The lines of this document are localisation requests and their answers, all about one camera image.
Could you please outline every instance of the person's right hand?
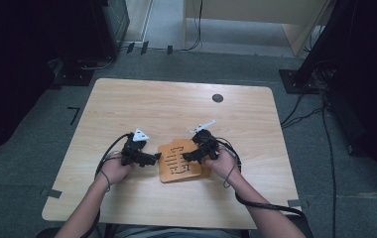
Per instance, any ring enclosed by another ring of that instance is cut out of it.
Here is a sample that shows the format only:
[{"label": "person's right hand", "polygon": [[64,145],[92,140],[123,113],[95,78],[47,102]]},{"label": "person's right hand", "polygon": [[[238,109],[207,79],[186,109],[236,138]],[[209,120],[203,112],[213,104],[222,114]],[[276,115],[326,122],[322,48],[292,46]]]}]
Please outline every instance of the person's right hand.
[{"label": "person's right hand", "polygon": [[240,173],[236,165],[235,158],[232,157],[225,148],[218,147],[217,152],[219,153],[217,160],[203,159],[202,162],[210,167],[213,171],[215,171],[223,179],[226,179],[228,177],[232,169],[233,171],[231,174]]}]

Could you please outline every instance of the person's left arm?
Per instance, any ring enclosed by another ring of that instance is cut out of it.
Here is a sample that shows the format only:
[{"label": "person's left arm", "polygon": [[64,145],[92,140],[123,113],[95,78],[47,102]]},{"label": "person's left arm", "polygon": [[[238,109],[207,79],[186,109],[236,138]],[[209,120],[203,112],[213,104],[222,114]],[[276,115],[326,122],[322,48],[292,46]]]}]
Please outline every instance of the person's left arm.
[{"label": "person's left arm", "polygon": [[133,165],[121,166],[121,162],[118,159],[106,161],[95,181],[87,190],[83,200],[56,237],[81,237],[88,231],[95,220],[105,192],[111,185],[122,181],[132,168]]}]

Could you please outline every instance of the desk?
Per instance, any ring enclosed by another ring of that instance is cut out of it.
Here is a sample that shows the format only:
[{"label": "desk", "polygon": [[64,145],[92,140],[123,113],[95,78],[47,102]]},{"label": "desk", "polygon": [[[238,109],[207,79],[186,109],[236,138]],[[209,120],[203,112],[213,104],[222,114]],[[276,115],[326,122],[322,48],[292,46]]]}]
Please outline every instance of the desk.
[{"label": "desk", "polygon": [[[183,47],[187,18],[198,18],[201,0],[185,0]],[[281,23],[295,56],[316,25],[324,25],[335,0],[203,0],[201,19]]]},{"label": "desk", "polygon": [[[223,101],[216,103],[212,95]],[[88,99],[53,189],[46,220],[64,221],[93,181],[98,162],[121,135],[141,128],[151,138],[145,153],[191,138],[189,130],[215,119],[212,135],[227,139],[243,163],[242,174],[271,202],[298,199],[282,130],[267,87],[127,79],[98,79]],[[120,142],[116,150],[121,150]],[[111,187],[100,222],[252,229],[255,225],[232,188],[210,178],[161,183],[159,167],[135,168]]]}]

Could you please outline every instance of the person's right arm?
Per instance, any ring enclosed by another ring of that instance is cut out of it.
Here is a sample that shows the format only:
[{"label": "person's right arm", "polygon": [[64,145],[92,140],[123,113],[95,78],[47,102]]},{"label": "person's right arm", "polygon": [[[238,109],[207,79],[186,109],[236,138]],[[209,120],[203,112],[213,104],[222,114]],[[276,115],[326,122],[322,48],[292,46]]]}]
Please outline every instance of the person's right arm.
[{"label": "person's right arm", "polygon": [[[203,161],[208,167],[225,179],[231,172],[227,182],[238,195],[247,201],[269,203],[241,174],[235,166],[234,158],[222,147],[218,149],[217,160]],[[257,229],[264,237],[305,237],[303,232],[282,212],[246,206]]]}]

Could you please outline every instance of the light wood tabletop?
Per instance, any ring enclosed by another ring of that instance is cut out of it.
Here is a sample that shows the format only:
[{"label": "light wood tabletop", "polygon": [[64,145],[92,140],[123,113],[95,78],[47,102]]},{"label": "light wood tabletop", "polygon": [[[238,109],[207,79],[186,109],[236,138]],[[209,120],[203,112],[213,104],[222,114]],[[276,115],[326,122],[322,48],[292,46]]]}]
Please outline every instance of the light wood tabletop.
[{"label": "light wood tabletop", "polygon": [[[214,102],[220,94],[223,101]],[[270,202],[298,199],[275,101],[270,88],[132,79],[98,79],[48,197],[46,220],[65,221],[93,182],[96,167],[121,135],[140,128],[150,136],[144,153],[174,139],[190,139],[199,124],[228,140],[242,162],[242,174]],[[125,139],[113,150],[120,151]],[[246,208],[223,179],[162,183],[159,166],[136,167],[113,185],[101,206],[100,222],[185,227],[255,228]]]}]

